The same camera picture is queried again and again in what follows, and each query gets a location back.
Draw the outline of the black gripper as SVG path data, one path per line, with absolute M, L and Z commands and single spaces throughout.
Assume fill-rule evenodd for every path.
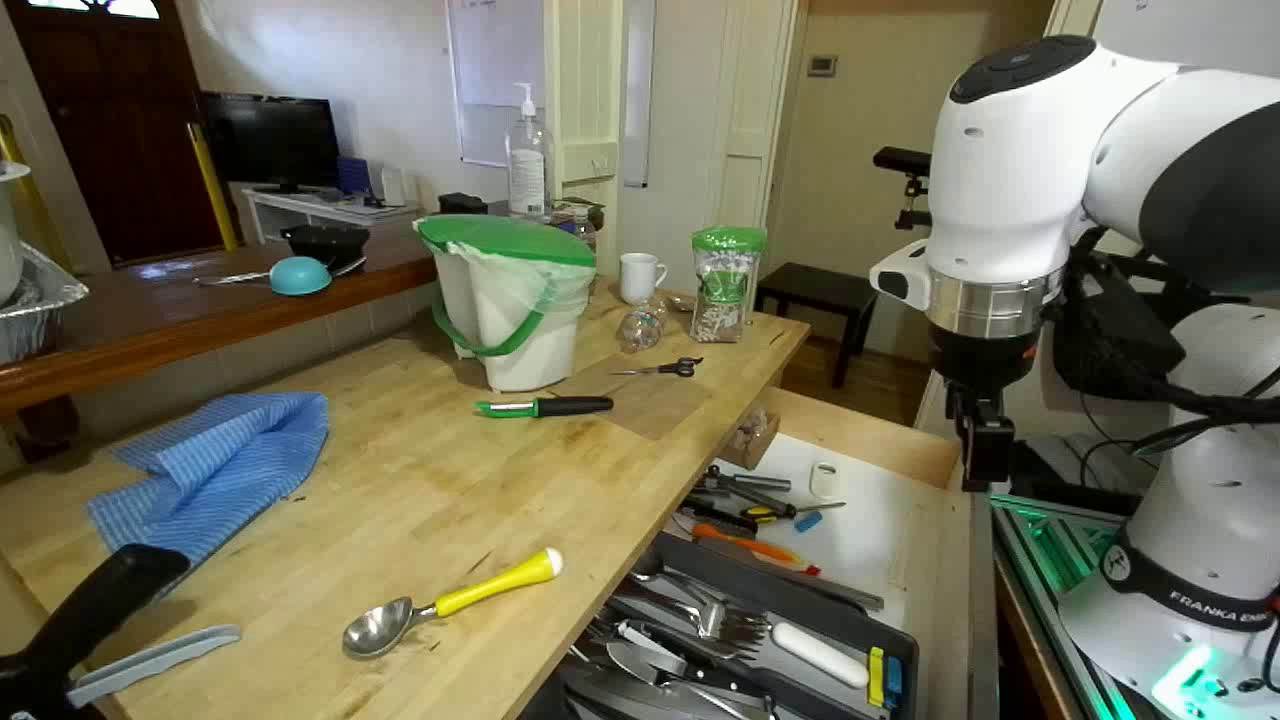
M 964 445 L 964 487 L 991 493 L 996 483 L 1006 483 L 1017 424 L 1003 415 L 1003 398 L 996 392 L 952 383 L 947 415 Z

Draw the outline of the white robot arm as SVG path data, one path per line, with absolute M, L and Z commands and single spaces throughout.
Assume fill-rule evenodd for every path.
M 1276 720 L 1280 79 L 1044 35 L 943 96 L 926 234 L 870 286 L 923 311 L 964 483 L 1006 480 L 1003 389 L 1040 322 L 1169 409 L 1169 455 L 1055 619 L 1176 720 Z

